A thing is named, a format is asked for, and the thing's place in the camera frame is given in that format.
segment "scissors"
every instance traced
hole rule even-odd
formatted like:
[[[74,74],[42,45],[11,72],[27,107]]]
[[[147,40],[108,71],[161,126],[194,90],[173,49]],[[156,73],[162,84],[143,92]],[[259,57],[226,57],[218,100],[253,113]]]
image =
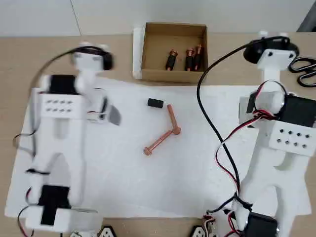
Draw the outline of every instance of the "scissors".
[[[297,62],[305,62],[306,65],[296,68],[294,67],[294,64],[296,64]],[[289,71],[292,73],[305,72],[305,74],[302,74],[297,78],[297,82],[303,87],[316,87],[316,82],[315,83],[306,82],[307,78],[311,78],[312,76],[316,75],[316,70],[314,70],[315,68],[316,68],[316,59],[309,58],[309,57],[296,58],[288,66]]]

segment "cable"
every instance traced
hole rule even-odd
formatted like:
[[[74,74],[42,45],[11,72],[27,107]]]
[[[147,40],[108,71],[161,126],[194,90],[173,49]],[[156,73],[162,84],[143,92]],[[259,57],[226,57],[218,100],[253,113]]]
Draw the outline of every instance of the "cable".
[[[231,201],[234,200],[234,196],[231,197],[230,199],[226,200],[225,202],[223,202],[222,205],[220,205],[218,208],[214,209],[214,210],[207,210],[206,213],[215,213],[215,212],[218,212],[220,210],[223,209],[224,206],[226,206],[228,203],[230,203]]]
[[[282,90],[283,90],[283,92],[284,92],[284,95],[287,95],[287,91],[286,91],[286,89],[285,89],[285,86],[282,85],[281,82],[276,81],[276,80],[266,80],[266,81],[264,81],[263,83],[261,83],[261,84],[259,85],[259,87],[258,87],[258,89],[257,89],[257,91],[256,91],[255,98],[254,98],[254,108],[255,108],[255,111],[258,111],[257,106],[256,106],[256,99],[257,99],[258,95],[260,94],[260,92],[261,92],[261,90],[262,90],[262,88],[263,88],[263,85],[266,84],[267,82],[274,82],[274,83],[277,83],[277,84],[282,88]]]
[[[17,218],[17,223],[18,223],[19,229],[20,229],[20,231],[21,231],[21,233],[22,233],[22,235],[23,235],[24,237],[32,237],[32,236],[34,235],[34,230],[32,230],[31,235],[28,236],[28,235],[26,234],[25,230],[23,229],[23,226],[22,226],[22,224],[21,224],[21,222],[20,222],[20,216],[21,216],[21,214],[22,214],[27,208],[29,208],[30,206],[31,206],[31,205],[25,206],[25,207],[20,211],[20,213],[18,214],[18,218]]]
[[[215,154],[214,154],[214,158],[215,158],[215,161],[216,163],[218,164],[218,166],[224,170],[230,177],[231,179],[233,180],[234,184],[236,185],[236,192],[239,193],[238,191],[238,188],[237,188],[237,181],[235,179],[235,177],[233,176],[233,174],[228,170],[226,169],[219,161],[218,161],[218,152],[220,150],[220,148],[222,147],[222,145],[224,145],[230,138],[232,138],[232,136],[237,132],[239,131],[240,129],[246,127],[246,126],[249,126],[251,124],[253,124],[254,122],[258,121],[259,119],[261,119],[263,117],[263,115],[260,115],[256,118],[252,118],[242,124],[240,124],[239,126],[237,126],[229,135],[227,138],[224,139],[224,141],[217,147],[217,149],[215,150]]]
[[[204,115],[204,117],[206,118],[207,122],[209,123],[209,125],[211,126],[211,128],[213,129],[213,131],[215,132],[216,136],[218,137],[218,139],[220,140],[220,142],[222,143],[224,140],[221,136],[221,134],[219,133],[219,131],[217,130],[216,126],[213,124],[213,122],[211,121],[211,119],[209,118],[207,112],[205,111],[205,108],[202,104],[202,101],[201,101],[201,98],[200,98],[200,88],[201,88],[201,85],[202,85],[202,82],[204,81],[206,75],[208,74],[209,71],[211,71],[217,64],[219,64],[220,62],[224,61],[225,59],[227,59],[228,57],[232,56],[233,54],[249,47],[249,46],[252,46],[252,45],[255,45],[255,44],[258,44],[258,43],[262,43],[262,42],[267,42],[267,41],[273,41],[273,40],[284,40],[286,43],[289,43],[290,42],[290,39],[288,37],[283,37],[283,36],[276,36],[276,37],[270,37],[270,38],[263,38],[263,39],[259,39],[259,40],[256,40],[256,41],[252,41],[250,43],[247,43],[247,44],[244,44],[242,45],[241,47],[239,48],[236,48],[235,50],[231,51],[230,53],[224,55],[223,57],[221,57],[220,59],[218,59],[217,61],[215,61],[213,64],[211,64],[205,71],[204,73],[202,74],[202,76],[200,77],[198,83],[197,83],[197,102],[198,102],[198,105]],[[239,173],[238,173],[238,169],[236,167],[236,164],[234,162],[234,159],[232,157],[232,155],[230,154],[227,146],[225,144],[223,144],[223,148],[232,164],[232,167],[233,167],[233,170],[234,170],[234,173],[235,173],[235,177],[236,177],[236,182],[237,182],[237,189],[240,190],[240,179],[239,179]]]
[[[231,236],[232,234],[236,233],[236,231],[230,231],[228,234],[226,234],[224,237]]]

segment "cardboard box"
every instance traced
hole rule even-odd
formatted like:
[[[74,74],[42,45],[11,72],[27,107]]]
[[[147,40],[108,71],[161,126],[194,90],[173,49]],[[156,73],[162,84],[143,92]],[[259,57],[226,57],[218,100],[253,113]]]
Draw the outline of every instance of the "cardboard box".
[[[186,51],[202,45],[202,62],[198,72],[185,71]],[[178,52],[173,71],[165,64],[171,50]],[[142,55],[142,79],[197,83],[207,68],[207,27],[205,25],[148,22]]]

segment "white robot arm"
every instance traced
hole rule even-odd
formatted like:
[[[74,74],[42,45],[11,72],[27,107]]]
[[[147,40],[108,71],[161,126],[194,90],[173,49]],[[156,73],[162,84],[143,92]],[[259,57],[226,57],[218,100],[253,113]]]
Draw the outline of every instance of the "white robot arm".
[[[26,227],[53,232],[97,231],[103,218],[96,211],[75,209],[83,199],[85,182],[84,139],[87,112],[93,103],[96,74],[111,69],[112,56],[102,47],[85,44],[73,54],[79,70],[73,75],[41,79],[40,126],[37,152],[30,175]],[[48,184],[57,157],[62,156],[70,174],[69,187]]]
[[[316,101],[288,94],[279,84],[280,71],[287,69],[298,55],[298,49],[270,46],[260,52],[258,60],[251,61],[252,56],[258,56],[254,48],[246,49],[244,53],[246,60],[256,63],[262,70],[264,86],[260,94],[254,92],[240,99],[239,122],[252,118],[255,109],[269,111],[277,119],[262,119],[254,125],[259,128],[259,135],[248,173],[241,182],[239,197],[254,203],[266,187],[275,187],[278,209],[274,216],[277,227],[274,234],[278,229],[278,236],[287,237],[288,226],[298,213],[300,187],[306,186],[304,174],[308,161],[316,150],[316,129],[313,127]],[[234,204],[238,227],[246,230],[245,236],[262,231],[258,226],[247,226],[249,210],[237,201]]]

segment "red wire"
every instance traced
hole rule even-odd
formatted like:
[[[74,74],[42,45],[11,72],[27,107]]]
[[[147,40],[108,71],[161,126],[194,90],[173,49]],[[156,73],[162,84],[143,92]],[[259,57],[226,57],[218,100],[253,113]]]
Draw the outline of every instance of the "red wire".
[[[232,224],[231,214],[228,215],[228,224],[233,231],[236,231]]]
[[[234,234],[234,233],[236,233],[236,231],[230,231],[228,234],[226,234],[224,237],[228,237],[228,236],[230,236],[230,235],[232,235],[232,234]]]
[[[252,118],[244,123],[242,123],[241,125],[239,125],[238,127],[236,127],[229,135],[227,138],[224,139],[224,142],[227,141],[227,139],[229,139],[231,136],[233,136],[238,130],[242,129],[243,127],[249,125],[250,123],[256,121],[256,120],[259,120],[261,118],[261,116],[257,117],[257,118]],[[218,164],[219,167],[222,168],[222,170],[224,170],[232,179],[233,181],[236,183],[237,185],[237,180],[236,178],[234,177],[234,175],[228,170],[226,169],[218,160],[218,151],[216,151],[215,153],[215,160],[216,160],[216,163]]]
[[[224,166],[221,165],[221,163],[218,161],[217,154],[218,154],[218,151],[217,151],[216,154],[215,154],[216,163],[218,164],[219,167],[222,168],[222,170],[224,170],[227,174],[229,174],[229,176],[231,176],[231,178],[233,179],[233,181],[234,181],[234,182],[236,183],[236,185],[237,185],[237,180],[236,180],[236,178],[234,177],[234,175],[233,175],[228,169],[226,169]]]

